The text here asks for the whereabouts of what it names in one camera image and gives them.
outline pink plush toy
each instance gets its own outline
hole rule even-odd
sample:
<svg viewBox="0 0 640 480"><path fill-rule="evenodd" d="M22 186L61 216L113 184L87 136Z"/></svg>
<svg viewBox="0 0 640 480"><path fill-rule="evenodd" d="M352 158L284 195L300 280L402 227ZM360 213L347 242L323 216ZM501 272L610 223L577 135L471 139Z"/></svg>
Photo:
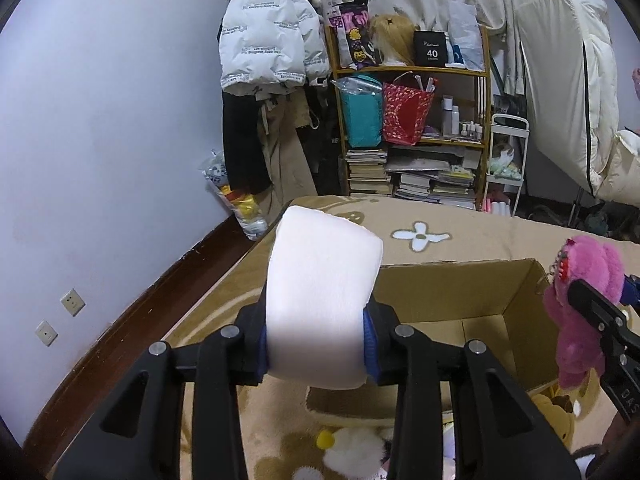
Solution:
<svg viewBox="0 0 640 480"><path fill-rule="evenodd" d="M545 291L544 303L549 317L560 328L556 362L560 370L560 387L577 388L591 368L604 373L604 355L600 333L567 300L569 285L585 280L611 303L622 296L625 273L618 251L588 236L567 240L558 254L553 283Z"/></svg>

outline white rolling cart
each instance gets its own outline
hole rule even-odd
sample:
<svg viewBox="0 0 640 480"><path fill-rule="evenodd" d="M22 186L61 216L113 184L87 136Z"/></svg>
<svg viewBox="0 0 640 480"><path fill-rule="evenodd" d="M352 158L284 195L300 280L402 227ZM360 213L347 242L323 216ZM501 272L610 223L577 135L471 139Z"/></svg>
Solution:
<svg viewBox="0 0 640 480"><path fill-rule="evenodd" d="M501 124L497 124L495 122L496 119L512 119L514 121L518 121L523 125L522 128L514 128L512 126L502 126ZM497 176L493 176L491 174L491 168L487 167L486 170L486 183L484 184L484 197L482 202L486 200L486 196L489 192L489 184L504 184L505 186L516 186L518 188L518 197L516 198L516 203L513 206L513 211L511 216L516 216L516 210L518 209L518 202L520 202L520 195L522 193L522 186L524 185L524 171L527 165L527 152L529 150L529 121L523 119L521 117L507 115L507 114L494 114L491 118L491 138L489 141L489 164L491 163L492 158L494 158L494 135L495 134L503 134L510 137L519 137L524 140L524 153L522 153L522 170L520 171L520 175L522 176L521 180L514 180L512 178L499 178Z"/></svg>

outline cardboard box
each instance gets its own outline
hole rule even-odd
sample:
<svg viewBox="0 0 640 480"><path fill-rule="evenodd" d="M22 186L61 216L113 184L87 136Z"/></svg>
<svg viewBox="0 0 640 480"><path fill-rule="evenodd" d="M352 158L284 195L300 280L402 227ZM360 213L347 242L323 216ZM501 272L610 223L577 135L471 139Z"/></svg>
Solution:
<svg viewBox="0 0 640 480"><path fill-rule="evenodd" d="M402 323L434 341L464 346L484 341L528 392L558 378L558 328L547 316L542 293L546 270L535 260L437 263L380 269L374 297L391 305ZM445 420L449 384L441 384ZM309 388L306 408L328 426L392 426L397 388L365 384L357 390Z"/></svg>

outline beige blanket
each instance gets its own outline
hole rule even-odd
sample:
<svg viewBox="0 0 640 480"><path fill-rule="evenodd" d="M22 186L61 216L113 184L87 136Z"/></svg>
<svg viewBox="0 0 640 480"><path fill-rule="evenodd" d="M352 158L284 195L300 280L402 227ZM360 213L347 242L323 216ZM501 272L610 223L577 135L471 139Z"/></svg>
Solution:
<svg viewBox="0 0 640 480"><path fill-rule="evenodd" d="M363 225L384 241L383 265L423 262L520 260L535 258L549 267L567 238L577 232L522 219L502 218L448 206L391 198L312 197L294 202ZM426 234L422 225L427 224ZM254 303L266 278L272 231L258 243L171 330L166 340L173 346L201 341L231 323L238 310ZM611 242L622 254L628 274L640 274L640 247ZM496 276L499 286L500 276ZM322 451L314 445L320 426L305 412L306 388L267 376L258 388L239 388L242 439L250 478L255 480L319 480L306 476L310 466L326 480L341 478L322 465ZM191 478L191 406L188 388L182 428L182 474ZM601 394L589 413L578 422L573 448L602 440L615 409Z"/></svg>

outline metal screw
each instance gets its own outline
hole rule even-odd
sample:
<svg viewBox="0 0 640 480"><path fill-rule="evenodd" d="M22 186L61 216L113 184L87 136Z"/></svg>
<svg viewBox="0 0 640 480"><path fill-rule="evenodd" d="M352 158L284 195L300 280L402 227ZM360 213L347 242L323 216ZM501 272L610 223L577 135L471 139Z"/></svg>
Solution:
<svg viewBox="0 0 640 480"><path fill-rule="evenodd" d="M226 339L233 339L240 333L240 329L235 325L223 326L220 335Z"/></svg>
<svg viewBox="0 0 640 480"><path fill-rule="evenodd" d="M474 354L480 355L486 352L486 345L482 341L478 341L478 339L474 339L469 342L469 350L471 350Z"/></svg>
<svg viewBox="0 0 640 480"><path fill-rule="evenodd" d="M414 334L415 330L414 327L409 325L398 325L396 326L395 332L400 337L411 337Z"/></svg>
<svg viewBox="0 0 640 480"><path fill-rule="evenodd" d="M166 343L164 341L156 341L149 347L149 353L151 355L160 355L166 352Z"/></svg>

